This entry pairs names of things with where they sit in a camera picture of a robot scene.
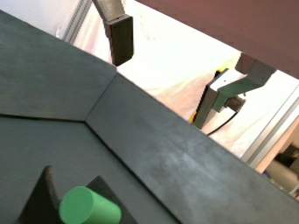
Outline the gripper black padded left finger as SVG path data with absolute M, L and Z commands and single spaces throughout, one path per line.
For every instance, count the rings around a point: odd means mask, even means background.
M 92 0 L 103 19 L 109 41 L 112 64 L 118 67 L 132 59 L 134 18 L 126 14 L 122 0 Z

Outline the gripper metal right finger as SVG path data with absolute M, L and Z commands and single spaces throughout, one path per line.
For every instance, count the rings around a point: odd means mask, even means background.
M 220 71 L 206 85 L 192 124 L 202 129 L 224 108 L 238 113 L 246 102 L 239 95 L 262 88 L 275 71 L 264 62 L 242 53 L 235 68 Z

